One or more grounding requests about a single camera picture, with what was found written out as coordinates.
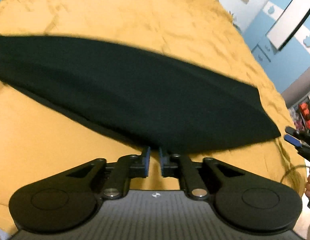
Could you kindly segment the red items on shelf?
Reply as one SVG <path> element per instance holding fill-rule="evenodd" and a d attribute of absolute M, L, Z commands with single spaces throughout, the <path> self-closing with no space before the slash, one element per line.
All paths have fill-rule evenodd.
<path fill-rule="evenodd" d="M 310 129 L 310 104 L 303 102 L 299 104 L 298 108 L 299 108 L 299 113 L 304 119 L 305 127 L 307 129 Z"/>

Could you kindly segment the yellow bed cover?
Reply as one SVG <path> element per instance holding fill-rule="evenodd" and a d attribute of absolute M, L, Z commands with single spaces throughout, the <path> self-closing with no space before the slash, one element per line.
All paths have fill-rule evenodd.
<path fill-rule="evenodd" d="M 218 0 L 2 0 L 0 35 L 108 40 L 190 61 L 258 88 L 280 131 L 293 122 Z M 0 81 L 0 229 L 16 231 L 8 210 L 24 185 L 132 148 L 104 137 Z"/>

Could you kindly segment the black pants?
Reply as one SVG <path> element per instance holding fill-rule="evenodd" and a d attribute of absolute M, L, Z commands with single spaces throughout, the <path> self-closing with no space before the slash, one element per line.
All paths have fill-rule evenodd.
<path fill-rule="evenodd" d="M 257 88 L 121 44 L 0 36 L 0 80 L 100 134 L 190 154 L 280 137 Z"/>

